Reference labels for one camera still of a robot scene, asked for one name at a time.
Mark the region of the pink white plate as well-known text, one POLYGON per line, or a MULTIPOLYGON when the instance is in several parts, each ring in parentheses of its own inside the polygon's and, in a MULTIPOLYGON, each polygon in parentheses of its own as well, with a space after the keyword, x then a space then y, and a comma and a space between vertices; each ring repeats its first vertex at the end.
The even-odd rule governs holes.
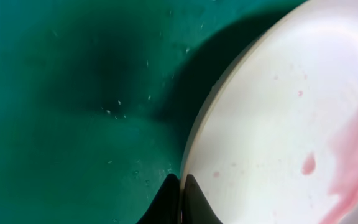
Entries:
POLYGON ((358 223, 358 0, 304 2, 244 50, 181 173, 222 223, 358 223))

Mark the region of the teal plastic tray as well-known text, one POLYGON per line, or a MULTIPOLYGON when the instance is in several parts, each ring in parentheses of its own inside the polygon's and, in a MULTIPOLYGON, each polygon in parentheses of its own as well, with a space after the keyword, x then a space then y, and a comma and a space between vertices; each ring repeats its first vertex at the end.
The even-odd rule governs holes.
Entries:
POLYGON ((0 0, 0 223, 135 223, 223 71, 298 1, 0 0))

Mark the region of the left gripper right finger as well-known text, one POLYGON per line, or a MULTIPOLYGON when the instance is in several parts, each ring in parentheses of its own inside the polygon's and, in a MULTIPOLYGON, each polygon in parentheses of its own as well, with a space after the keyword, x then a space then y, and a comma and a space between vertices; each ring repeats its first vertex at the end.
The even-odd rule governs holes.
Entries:
POLYGON ((182 224, 222 224, 191 174, 186 177, 181 213, 182 224))

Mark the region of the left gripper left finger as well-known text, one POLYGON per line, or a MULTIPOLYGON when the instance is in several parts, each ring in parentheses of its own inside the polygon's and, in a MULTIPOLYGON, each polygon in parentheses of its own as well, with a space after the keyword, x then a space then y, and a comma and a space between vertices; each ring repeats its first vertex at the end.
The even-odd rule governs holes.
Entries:
POLYGON ((175 174, 168 174, 137 224, 176 224, 180 181, 175 174))

